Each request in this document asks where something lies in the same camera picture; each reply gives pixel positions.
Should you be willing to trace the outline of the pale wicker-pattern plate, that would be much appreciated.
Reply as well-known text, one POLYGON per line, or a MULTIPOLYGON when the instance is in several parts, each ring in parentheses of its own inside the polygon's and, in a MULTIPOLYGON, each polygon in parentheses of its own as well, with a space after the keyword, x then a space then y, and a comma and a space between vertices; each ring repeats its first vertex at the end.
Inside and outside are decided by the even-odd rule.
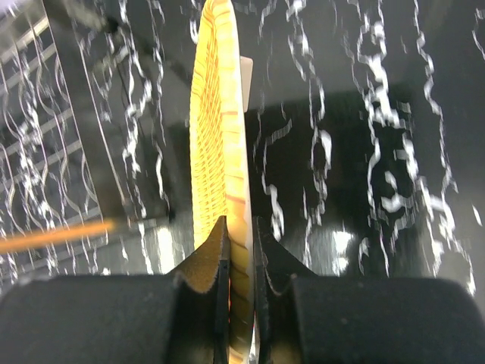
POLYGON ((253 233, 239 35, 233 4, 206 1, 192 73, 189 150, 194 246, 224 216, 230 241, 231 363, 247 363, 254 320, 253 233))

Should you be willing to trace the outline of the orange rounded-square wicker plate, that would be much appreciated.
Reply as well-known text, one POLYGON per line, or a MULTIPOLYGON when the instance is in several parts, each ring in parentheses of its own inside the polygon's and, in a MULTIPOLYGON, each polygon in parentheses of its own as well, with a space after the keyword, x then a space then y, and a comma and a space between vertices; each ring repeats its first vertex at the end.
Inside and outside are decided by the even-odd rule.
POLYGON ((67 240, 78 240, 115 230, 117 223, 113 220, 88 221, 85 224, 70 225, 51 229, 46 232, 31 232, 26 235, 16 235, 1 239, 1 254, 15 253, 28 249, 58 244, 67 240))

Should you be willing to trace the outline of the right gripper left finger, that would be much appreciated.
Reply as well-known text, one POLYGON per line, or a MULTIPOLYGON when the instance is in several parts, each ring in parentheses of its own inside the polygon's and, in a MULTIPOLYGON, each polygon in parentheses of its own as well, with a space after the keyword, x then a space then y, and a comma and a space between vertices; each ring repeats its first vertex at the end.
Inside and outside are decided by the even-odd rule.
POLYGON ((230 240, 224 216, 174 272, 183 284, 172 326, 172 362, 227 363, 230 240))

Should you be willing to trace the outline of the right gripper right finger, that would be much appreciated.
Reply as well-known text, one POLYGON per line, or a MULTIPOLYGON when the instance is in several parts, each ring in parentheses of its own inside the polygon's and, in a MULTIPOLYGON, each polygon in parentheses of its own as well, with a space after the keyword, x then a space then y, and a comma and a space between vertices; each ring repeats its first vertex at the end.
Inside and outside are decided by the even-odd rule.
POLYGON ((303 363, 299 278, 314 277, 274 238, 261 217, 252 219, 255 330, 259 363, 303 363))

